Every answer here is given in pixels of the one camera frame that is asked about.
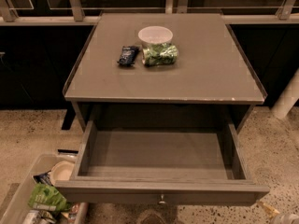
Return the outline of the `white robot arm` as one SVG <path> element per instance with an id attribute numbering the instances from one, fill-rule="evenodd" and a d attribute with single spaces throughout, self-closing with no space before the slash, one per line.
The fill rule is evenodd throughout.
<path id="1" fill-rule="evenodd" d="M 272 108 L 275 116 L 279 119 L 285 118 L 298 100 L 299 68 Z M 275 207 L 262 201 L 258 201 L 257 204 L 268 215 L 270 219 L 269 224 L 299 224 L 299 216 L 296 214 L 281 214 Z"/>

